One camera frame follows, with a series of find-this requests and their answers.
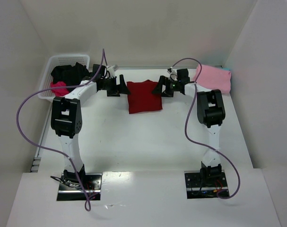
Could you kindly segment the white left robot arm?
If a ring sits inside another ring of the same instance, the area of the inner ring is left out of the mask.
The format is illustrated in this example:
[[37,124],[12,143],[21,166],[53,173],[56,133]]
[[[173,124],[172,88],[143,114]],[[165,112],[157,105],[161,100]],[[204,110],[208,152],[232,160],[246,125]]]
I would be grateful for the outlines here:
[[105,90],[107,96],[130,94],[121,74],[119,84],[116,82],[116,77],[99,78],[91,82],[84,80],[81,86],[71,93],[53,99],[51,128],[59,137],[64,153],[65,167],[62,178],[64,182],[85,183],[87,179],[78,142],[78,134],[83,126],[81,105],[100,90]]

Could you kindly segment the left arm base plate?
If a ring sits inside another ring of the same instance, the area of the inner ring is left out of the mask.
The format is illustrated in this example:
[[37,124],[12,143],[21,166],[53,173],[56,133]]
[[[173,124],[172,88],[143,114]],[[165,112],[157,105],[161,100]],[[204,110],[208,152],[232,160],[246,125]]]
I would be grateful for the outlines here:
[[[86,197],[78,180],[71,181],[61,177],[51,176],[59,182],[57,201],[85,201]],[[83,186],[91,201],[99,201],[101,197],[102,174],[89,173],[84,177]]]

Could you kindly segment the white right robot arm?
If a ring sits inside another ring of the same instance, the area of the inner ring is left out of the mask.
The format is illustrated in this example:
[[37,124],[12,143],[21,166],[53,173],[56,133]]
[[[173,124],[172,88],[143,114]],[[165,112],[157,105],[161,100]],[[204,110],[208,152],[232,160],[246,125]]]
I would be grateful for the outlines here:
[[219,152],[219,134],[223,120],[226,117],[222,93],[219,89],[208,89],[190,81],[187,69],[167,70],[169,77],[160,76],[152,94],[162,97],[173,97],[174,92],[180,92],[193,97],[197,107],[197,119],[208,132],[207,148],[201,161],[201,180],[205,185],[217,181],[222,175],[222,164]]

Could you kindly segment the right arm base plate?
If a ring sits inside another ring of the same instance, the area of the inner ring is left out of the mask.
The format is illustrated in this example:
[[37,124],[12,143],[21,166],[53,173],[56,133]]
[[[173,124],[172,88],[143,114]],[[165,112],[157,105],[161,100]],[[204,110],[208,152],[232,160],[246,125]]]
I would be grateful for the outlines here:
[[185,171],[184,178],[187,199],[217,198],[217,193],[223,198],[230,196],[224,171],[220,177],[209,181],[204,180],[202,182],[199,171]]

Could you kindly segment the dark red t shirt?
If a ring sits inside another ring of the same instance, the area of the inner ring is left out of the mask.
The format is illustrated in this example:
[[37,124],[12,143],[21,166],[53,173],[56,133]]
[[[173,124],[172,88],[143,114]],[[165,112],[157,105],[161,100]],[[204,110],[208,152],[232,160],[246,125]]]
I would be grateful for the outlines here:
[[127,95],[129,114],[154,112],[162,110],[162,98],[160,94],[153,94],[157,82],[146,80],[143,82],[127,82],[130,94]]

